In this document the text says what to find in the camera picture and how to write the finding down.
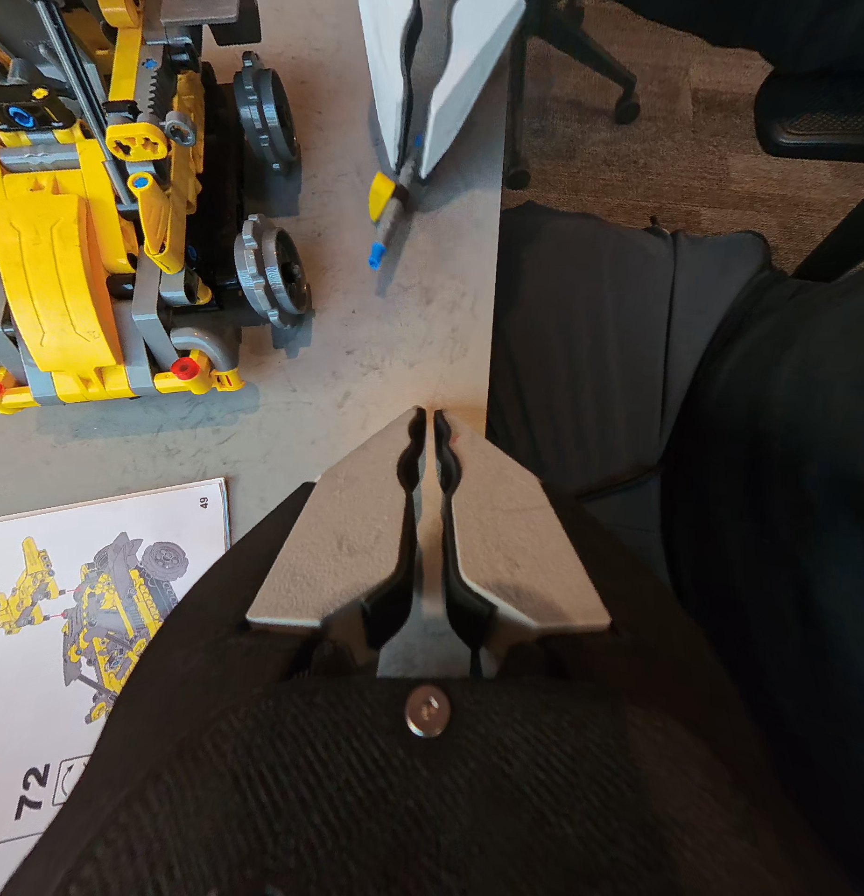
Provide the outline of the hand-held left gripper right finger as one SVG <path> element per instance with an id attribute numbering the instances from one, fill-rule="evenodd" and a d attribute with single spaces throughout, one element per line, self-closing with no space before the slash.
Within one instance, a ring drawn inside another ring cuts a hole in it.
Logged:
<path id="1" fill-rule="evenodd" d="M 471 665 L 516 644 L 602 633 L 612 617 L 540 480 L 450 411 L 434 415 L 443 597 Z"/>

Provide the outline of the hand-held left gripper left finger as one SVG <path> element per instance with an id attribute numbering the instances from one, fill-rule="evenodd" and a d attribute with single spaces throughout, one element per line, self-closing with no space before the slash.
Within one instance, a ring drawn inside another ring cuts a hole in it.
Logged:
<path id="1" fill-rule="evenodd" d="M 426 410 L 402 413 L 314 484 L 246 613 L 256 628 L 381 649 L 410 614 Z"/>

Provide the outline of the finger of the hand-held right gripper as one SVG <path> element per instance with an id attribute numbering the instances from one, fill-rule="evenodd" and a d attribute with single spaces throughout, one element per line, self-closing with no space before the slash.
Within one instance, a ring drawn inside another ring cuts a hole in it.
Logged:
<path id="1" fill-rule="evenodd" d="M 421 6 L 418 1 L 359 1 L 358 7 L 381 139 L 392 171 L 399 173 L 407 155 Z"/>
<path id="2" fill-rule="evenodd" d="M 428 101 L 420 180 L 450 149 L 525 11 L 525 1 L 448 2 L 445 60 Z"/>

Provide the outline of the small yellow tooth piece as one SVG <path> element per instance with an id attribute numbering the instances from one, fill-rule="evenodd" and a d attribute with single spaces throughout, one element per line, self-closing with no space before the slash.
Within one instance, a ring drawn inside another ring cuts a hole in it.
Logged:
<path id="1" fill-rule="evenodd" d="M 376 172 L 367 196 L 369 218 L 373 224 L 378 223 L 388 202 L 399 188 L 397 181 L 381 171 Z"/>

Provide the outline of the grey axle pin blue tip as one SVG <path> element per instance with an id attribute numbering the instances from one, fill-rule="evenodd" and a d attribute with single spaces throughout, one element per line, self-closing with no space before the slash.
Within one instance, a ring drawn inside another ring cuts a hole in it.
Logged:
<path id="1" fill-rule="evenodd" d="M 381 219 L 374 224 L 374 238 L 368 256 L 368 265 L 378 271 L 388 250 L 388 243 L 404 217 L 410 201 L 410 194 L 400 188 L 388 202 Z"/>

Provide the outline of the person's dark clothing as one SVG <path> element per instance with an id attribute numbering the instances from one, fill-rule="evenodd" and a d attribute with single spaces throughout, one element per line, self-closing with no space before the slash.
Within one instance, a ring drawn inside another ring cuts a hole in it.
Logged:
<path id="1" fill-rule="evenodd" d="M 864 893 L 864 268 L 506 210 L 487 410 L 672 589 Z"/>

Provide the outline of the instruction booklet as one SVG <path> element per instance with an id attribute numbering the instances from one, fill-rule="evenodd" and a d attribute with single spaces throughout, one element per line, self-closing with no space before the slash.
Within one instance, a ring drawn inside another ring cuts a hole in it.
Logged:
<path id="1" fill-rule="evenodd" d="M 229 545 L 223 477 L 0 517 L 0 890 L 146 646 Z"/>

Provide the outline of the black chair base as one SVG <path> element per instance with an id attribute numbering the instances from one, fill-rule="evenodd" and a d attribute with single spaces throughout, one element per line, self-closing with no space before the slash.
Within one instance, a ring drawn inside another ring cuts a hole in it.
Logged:
<path id="1" fill-rule="evenodd" d="M 772 67 L 754 102 L 762 149 L 793 159 L 864 163 L 864 2 L 624 1 L 621 5 L 713 47 L 757 53 Z M 512 38 L 505 186 L 520 190 L 527 41 L 538 38 L 621 89 L 614 118 L 639 117 L 636 76 L 585 30 L 583 2 L 527 2 Z"/>

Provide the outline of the yellow toy brick vehicle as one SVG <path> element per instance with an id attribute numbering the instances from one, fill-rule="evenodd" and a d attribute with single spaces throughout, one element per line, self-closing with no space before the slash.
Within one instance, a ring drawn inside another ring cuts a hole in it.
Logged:
<path id="1" fill-rule="evenodd" d="M 300 161 L 257 2 L 0 2 L 0 413 L 245 382 L 312 295 L 246 187 Z"/>

